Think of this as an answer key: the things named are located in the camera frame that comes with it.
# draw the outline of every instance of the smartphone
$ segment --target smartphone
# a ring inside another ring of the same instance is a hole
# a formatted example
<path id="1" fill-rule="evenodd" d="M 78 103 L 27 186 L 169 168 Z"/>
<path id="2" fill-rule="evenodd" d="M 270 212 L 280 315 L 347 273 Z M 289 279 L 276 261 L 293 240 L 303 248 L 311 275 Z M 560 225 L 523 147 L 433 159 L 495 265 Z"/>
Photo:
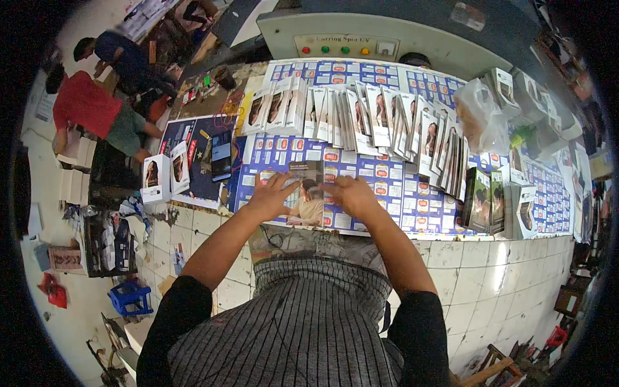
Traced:
<path id="1" fill-rule="evenodd" d="M 213 182 L 232 176 L 232 131 L 225 131 L 212 138 L 210 170 Z"/>

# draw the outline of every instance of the control panel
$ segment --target control panel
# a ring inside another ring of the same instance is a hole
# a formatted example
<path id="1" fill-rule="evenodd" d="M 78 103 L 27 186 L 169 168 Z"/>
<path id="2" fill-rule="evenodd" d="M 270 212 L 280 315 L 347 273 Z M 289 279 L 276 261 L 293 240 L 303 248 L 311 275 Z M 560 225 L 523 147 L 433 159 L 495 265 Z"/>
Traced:
<path id="1" fill-rule="evenodd" d="M 364 58 L 396 61 L 400 41 L 352 33 L 295 35 L 299 58 Z"/>

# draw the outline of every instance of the hand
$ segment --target hand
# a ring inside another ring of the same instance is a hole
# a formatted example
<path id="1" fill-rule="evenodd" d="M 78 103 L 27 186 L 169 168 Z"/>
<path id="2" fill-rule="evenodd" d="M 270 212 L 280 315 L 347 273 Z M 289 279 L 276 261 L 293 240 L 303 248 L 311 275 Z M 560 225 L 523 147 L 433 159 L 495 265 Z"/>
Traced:
<path id="1" fill-rule="evenodd" d="M 361 176 L 338 176 L 334 184 L 321 184 L 320 188 L 333 197 L 335 203 L 348 215 L 357 218 L 363 224 L 377 213 L 384 211 L 376 195 Z"/>
<path id="2" fill-rule="evenodd" d="M 259 223 L 268 222 L 280 215 L 288 215 L 290 209 L 284 206 L 284 200 L 301 185 L 300 181 L 296 181 L 282 189 L 282 186 L 289 178 L 289 172 L 285 174 L 278 172 L 271 176 L 263 187 L 260 181 L 260 173 L 257 173 L 254 180 L 254 195 L 243 208 L 247 208 L 251 216 Z"/>

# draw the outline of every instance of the blue plastic stool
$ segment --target blue plastic stool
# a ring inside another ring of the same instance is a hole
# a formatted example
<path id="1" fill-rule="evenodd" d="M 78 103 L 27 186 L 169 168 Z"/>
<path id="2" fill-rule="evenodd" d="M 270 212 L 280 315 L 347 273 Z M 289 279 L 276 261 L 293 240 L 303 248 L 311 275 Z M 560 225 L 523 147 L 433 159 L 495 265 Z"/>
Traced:
<path id="1" fill-rule="evenodd" d="M 149 286 L 141 287 L 133 281 L 126 281 L 110 290 L 110 298 L 114 309 L 121 316 L 147 315 L 154 312 L 149 308 L 148 293 L 150 293 Z M 136 310 L 128 311 L 127 305 L 134 305 Z"/>

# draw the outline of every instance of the plastic bag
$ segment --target plastic bag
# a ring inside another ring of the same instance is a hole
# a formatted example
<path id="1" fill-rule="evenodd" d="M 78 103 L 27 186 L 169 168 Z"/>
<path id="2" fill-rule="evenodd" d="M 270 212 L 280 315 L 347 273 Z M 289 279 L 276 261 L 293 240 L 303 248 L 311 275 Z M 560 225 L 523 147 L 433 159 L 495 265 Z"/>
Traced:
<path id="1" fill-rule="evenodd" d="M 477 78 L 470 81 L 456 90 L 454 102 L 471 153 L 508 154 L 507 119 L 486 85 Z"/>

